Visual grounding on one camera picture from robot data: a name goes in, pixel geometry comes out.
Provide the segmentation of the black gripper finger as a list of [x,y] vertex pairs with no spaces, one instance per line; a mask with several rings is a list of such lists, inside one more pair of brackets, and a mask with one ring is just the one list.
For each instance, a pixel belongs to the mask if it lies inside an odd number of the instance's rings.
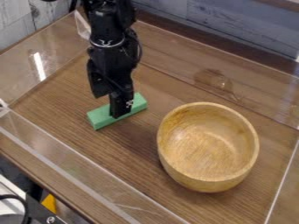
[[87,64],[87,71],[88,71],[88,83],[91,92],[93,96],[99,98],[109,93],[109,86],[95,66],[95,63],[91,60],[88,61]]
[[108,94],[109,99],[109,115],[117,119],[120,116],[131,112],[135,99],[135,90],[129,88],[113,89]]

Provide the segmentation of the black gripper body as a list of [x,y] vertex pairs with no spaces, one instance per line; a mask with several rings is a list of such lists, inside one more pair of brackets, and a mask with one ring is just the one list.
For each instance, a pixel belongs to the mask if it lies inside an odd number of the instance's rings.
[[91,44],[88,56],[113,89],[133,88],[131,73],[140,61],[140,45],[136,40],[125,40],[120,45],[104,47],[96,43]]

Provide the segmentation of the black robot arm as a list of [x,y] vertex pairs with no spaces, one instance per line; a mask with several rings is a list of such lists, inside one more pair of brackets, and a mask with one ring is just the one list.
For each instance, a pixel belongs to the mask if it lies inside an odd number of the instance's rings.
[[136,8],[132,0],[80,0],[91,29],[88,42],[88,83],[96,98],[108,96],[109,115],[131,112],[135,87],[132,72],[143,48],[132,24]]

